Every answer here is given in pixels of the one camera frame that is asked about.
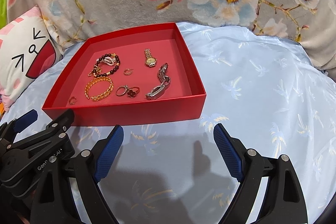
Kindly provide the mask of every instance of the watch face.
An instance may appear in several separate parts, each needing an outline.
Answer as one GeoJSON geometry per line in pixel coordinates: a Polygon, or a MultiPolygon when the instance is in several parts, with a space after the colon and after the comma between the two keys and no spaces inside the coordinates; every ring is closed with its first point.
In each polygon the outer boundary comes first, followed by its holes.
{"type": "Polygon", "coordinates": [[[148,58],[148,59],[146,60],[146,63],[147,63],[147,64],[152,64],[152,63],[155,63],[155,62],[156,62],[156,59],[153,58],[153,57],[148,58]]]}

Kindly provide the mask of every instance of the jewelry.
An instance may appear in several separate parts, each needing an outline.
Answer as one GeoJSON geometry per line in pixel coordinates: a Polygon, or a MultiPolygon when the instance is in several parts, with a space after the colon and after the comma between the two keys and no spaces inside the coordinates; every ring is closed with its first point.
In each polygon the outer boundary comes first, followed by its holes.
{"type": "Polygon", "coordinates": [[[130,98],[134,98],[138,93],[140,92],[140,88],[138,86],[134,86],[132,88],[129,88],[128,85],[122,85],[117,88],[115,94],[117,96],[123,96],[127,93],[127,96],[130,98]],[[124,89],[123,93],[118,94],[118,90],[124,89]]]}
{"type": "Polygon", "coordinates": [[[96,102],[96,101],[100,101],[100,100],[106,98],[107,96],[109,96],[111,94],[112,90],[113,90],[113,82],[112,82],[112,80],[110,78],[106,77],[106,76],[100,76],[100,77],[97,77],[97,78],[91,80],[86,85],[86,87],[85,87],[85,96],[86,96],[86,98],[88,98],[88,99],[91,98],[92,101],[96,102]],[[94,84],[96,84],[96,83],[98,83],[100,81],[108,81],[108,82],[110,82],[110,87],[107,89],[107,91],[105,91],[104,93],[102,93],[102,94],[100,94],[98,96],[89,97],[89,90],[90,90],[90,88],[94,84]]]}
{"type": "Polygon", "coordinates": [[[94,64],[93,70],[87,76],[89,77],[94,76],[97,78],[112,75],[119,69],[119,65],[120,65],[120,59],[119,56],[116,55],[115,53],[102,55],[100,58],[97,59],[97,63],[94,64]],[[115,67],[112,70],[108,71],[107,73],[100,74],[102,72],[101,68],[99,67],[100,63],[105,63],[109,66],[114,66],[115,63],[115,67]]]}
{"type": "Polygon", "coordinates": [[[77,99],[76,99],[75,96],[70,97],[70,99],[69,99],[69,104],[70,105],[74,105],[74,104],[76,104],[76,102],[77,102],[77,99]]]}
{"type": "Polygon", "coordinates": [[[145,49],[146,62],[145,64],[152,68],[155,67],[157,59],[152,57],[151,51],[147,48],[145,49]]]}
{"type": "Polygon", "coordinates": [[[161,66],[161,68],[157,73],[157,77],[160,80],[161,85],[157,85],[151,90],[151,92],[148,92],[146,94],[147,100],[156,100],[165,93],[165,90],[170,85],[170,77],[166,75],[167,70],[168,70],[168,63],[165,63],[161,66]]]}
{"type": "Polygon", "coordinates": [[[133,69],[126,69],[124,70],[125,75],[131,75],[133,73],[133,69]]]}

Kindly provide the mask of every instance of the green fabric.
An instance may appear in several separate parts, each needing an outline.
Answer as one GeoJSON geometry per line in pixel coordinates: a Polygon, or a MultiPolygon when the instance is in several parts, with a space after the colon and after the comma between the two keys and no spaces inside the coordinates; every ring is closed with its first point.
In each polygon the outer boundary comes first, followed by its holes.
{"type": "Polygon", "coordinates": [[[7,25],[7,0],[0,0],[0,29],[7,25]]]}

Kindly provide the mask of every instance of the dark brown beaded bracelet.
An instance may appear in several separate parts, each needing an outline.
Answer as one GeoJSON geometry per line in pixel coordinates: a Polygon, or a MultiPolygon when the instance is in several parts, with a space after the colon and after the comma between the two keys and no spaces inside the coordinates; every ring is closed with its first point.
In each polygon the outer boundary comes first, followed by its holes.
{"type": "Polygon", "coordinates": [[[96,64],[93,66],[93,70],[88,74],[88,76],[89,77],[94,76],[96,78],[103,76],[107,77],[109,75],[114,74],[119,69],[119,66],[120,66],[120,59],[118,55],[116,55],[115,53],[105,54],[97,59],[96,64]],[[105,63],[109,66],[113,66],[115,63],[115,67],[112,70],[108,71],[107,73],[100,74],[102,72],[101,68],[99,67],[100,63],[105,63]]]}

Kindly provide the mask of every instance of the printed red mouth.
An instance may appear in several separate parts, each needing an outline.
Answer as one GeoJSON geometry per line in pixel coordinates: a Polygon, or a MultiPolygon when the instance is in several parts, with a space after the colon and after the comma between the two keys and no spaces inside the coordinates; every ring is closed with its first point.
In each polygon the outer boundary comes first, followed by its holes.
{"type": "Polygon", "coordinates": [[[56,51],[51,41],[48,39],[31,63],[26,76],[31,79],[36,79],[47,69],[51,68],[55,63],[55,60],[56,51]]]}

